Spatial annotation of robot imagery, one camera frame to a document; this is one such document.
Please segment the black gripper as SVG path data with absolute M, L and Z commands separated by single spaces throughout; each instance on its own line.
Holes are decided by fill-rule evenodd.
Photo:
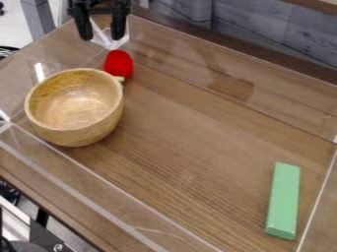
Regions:
M 75 25 L 83 40 L 91 40 L 93 25 L 90 15 L 113 14 L 113 39 L 119 40 L 126 34 L 130 0 L 66 0 L 67 14 L 74 16 Z

